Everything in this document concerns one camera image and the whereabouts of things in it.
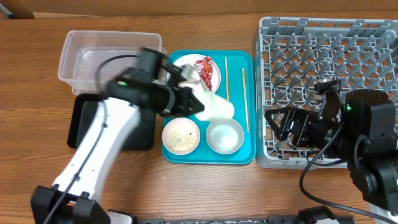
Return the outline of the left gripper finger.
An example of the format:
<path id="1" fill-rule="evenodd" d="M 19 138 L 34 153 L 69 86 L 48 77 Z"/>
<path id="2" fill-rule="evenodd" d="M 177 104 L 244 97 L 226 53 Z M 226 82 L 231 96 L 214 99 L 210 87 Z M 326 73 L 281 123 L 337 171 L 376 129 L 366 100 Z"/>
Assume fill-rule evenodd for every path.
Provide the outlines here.
<path id="1" fill-rule="evenodd" d="M 170 90 L 184 89 L 184 87 L 180 87 L 178 85 L 180 82 L 187 81 L 187 79 L 183 76 L 184 68 L 178 67 L 174 64 L 168 64 L 166 66 L 166 71 L 170 74 L 166 84 L 167 88 Z"/>
<path id="2" fill-rule="evenodd" d="M 188 115 L 197 114 L 205 110 L 204 92 L 190 93 L 188 99 Z"/>

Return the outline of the white cup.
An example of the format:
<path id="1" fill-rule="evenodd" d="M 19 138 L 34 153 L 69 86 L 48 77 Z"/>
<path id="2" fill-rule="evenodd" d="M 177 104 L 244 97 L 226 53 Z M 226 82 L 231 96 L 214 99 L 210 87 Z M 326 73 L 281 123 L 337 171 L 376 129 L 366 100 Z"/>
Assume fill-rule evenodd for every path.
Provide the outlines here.
<path id="1" fill-rule="evenodd" d="M 234 106 L 228 100 L 211 91 L 196 92 L 195 96 L 204 105 L 205 109 L 195 114 L 200 121 L 215 121 L 219 119 L 232 119 Z"/>

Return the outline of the small white dish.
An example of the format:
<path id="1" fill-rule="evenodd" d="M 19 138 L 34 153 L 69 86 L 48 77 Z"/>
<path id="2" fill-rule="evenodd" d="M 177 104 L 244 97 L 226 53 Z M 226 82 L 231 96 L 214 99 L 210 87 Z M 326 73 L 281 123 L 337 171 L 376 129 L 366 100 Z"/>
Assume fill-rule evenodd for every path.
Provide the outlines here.
<path id="1" fill-rule="evenodd" d="M 172 154 L 187 155 L 198 147 L 200 130 L 188 118 L 175 118 L 163 128 L 162 143 L 166 150 Z"/>

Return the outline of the red snack wrapper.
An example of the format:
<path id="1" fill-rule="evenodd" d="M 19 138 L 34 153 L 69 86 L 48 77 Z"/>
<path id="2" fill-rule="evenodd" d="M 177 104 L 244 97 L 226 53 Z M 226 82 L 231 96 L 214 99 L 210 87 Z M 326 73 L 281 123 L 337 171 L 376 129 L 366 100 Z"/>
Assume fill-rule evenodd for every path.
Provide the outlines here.
<path id="1" fill-rule="evenodd" d="M 211 79 L 213 76 L 213 67 L 212 67 L 212 59 L 210 56 L 207 56 L 201 60 L 197 60 L 194 63 L 195 70 L 199 74 L 200 81 L 204 86 L 205 90 L 211 91 L 212 84 Z"/>

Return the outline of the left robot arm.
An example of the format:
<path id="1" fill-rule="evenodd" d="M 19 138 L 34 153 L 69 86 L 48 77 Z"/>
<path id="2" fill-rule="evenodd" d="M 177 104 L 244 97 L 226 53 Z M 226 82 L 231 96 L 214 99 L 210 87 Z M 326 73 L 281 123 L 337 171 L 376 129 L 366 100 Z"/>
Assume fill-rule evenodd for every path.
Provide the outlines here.
<path id="1" fill-rule="evenodd" d="M 124 212 L 99 204 L 106 178 L 129 135 L 141 122 L 141 110 L 163 117 L 199 113 L 204 105 L 189 87 L 178 84 L 193 75 L 193 66 L 164 65 L 162 52 L 142 48 L 128 67 L 105 85 L 95 73 L 102 97 L 76 153 L 50 188 L 38 186 L 31 198 L 36 223 L 137 223 Z"/>

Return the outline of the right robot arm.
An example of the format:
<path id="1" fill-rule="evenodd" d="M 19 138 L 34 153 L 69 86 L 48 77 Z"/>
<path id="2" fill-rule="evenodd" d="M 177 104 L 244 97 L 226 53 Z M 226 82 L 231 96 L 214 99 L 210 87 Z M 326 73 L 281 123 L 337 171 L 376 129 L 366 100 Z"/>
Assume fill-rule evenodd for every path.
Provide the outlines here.
<path id="1" fill-rule="evenodd" d="M 324 96 L 321 112 L 291 106 L 267 110 L 265 119 L 280 141 L 292 135 L 293 145 L 317 148 L 305 166 L 299 187 L 308 198 L 323 205 L 397 223 L 397 133 L 396 107 L 387 93 L 353 90 L 344 98 L 338 90 L 319 90 Z M 347 164 L 354 185 L 369 203 L 361 210 L 321 199 L 304 187 L 303 181 L 315 161 L 326 154 Z"/>

